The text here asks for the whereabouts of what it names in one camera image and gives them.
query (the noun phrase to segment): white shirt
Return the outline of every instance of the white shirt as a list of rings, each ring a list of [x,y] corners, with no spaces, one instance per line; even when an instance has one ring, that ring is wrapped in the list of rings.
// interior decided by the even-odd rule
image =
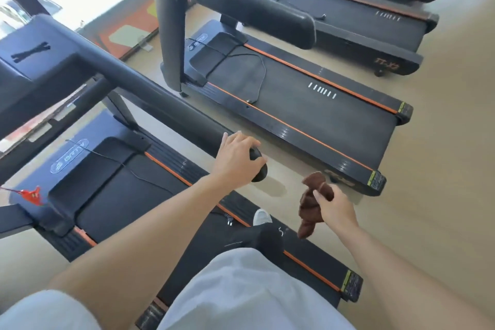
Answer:
[[[28,296],[0,316],[0,329],[101,330],[77,300],[59,291]],[[158,330],[355,330],[316,291],[255,249],[215,257],[177,296]]]

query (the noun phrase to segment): person's leg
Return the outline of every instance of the person's leg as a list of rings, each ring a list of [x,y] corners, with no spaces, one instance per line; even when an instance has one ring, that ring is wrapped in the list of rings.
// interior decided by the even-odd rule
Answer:
[[[225,250],[253,248],[260,251],[270,262],[282,267],[284,243],[282,233],[272,223],[272,218],[264,209],[254,215],[253,227],[246,227],[234,233]]]

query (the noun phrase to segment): person's left forearm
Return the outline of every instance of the person's left forearm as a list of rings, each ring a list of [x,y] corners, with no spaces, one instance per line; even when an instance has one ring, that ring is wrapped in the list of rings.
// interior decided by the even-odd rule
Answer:
[[[219,181],[206,176],[163,202],[78,258],[48,288],[80,301],[103,329],[128,328],[166,282],[208,213],[229,193]]]

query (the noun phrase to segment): person's left hand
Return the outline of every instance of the person's left hand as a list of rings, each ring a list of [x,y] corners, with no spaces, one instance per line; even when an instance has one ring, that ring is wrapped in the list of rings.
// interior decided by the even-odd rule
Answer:
[[[224,133],[211,175],[229,190],[249,184],[267,160],[258,157],[252,161],[249,157],[249,149],[260,145],[257,139],[241,131],[230,136]]]

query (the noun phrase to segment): person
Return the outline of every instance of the person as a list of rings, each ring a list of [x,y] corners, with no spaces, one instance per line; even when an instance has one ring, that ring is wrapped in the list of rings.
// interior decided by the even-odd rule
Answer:
[[[209,175],[83,254],[46,290],[0,316],[0,328],[130,328],[209,212],[232,190],[250,183],[266,163],[262,157],[249,158],[249,148],[259,145],[241,132],[225,135]],[[331,202],[315,193],[323,219],[355,258],[395,328],[493,329],[478,309],[360,228],[353,204],[338,186],[332,188]],[[159,330],[353,329],[318,293],[277,266],[281,244],[270,223],[269,214],[259,210],[252,230],[227,244],[228,250],[182,290]]]

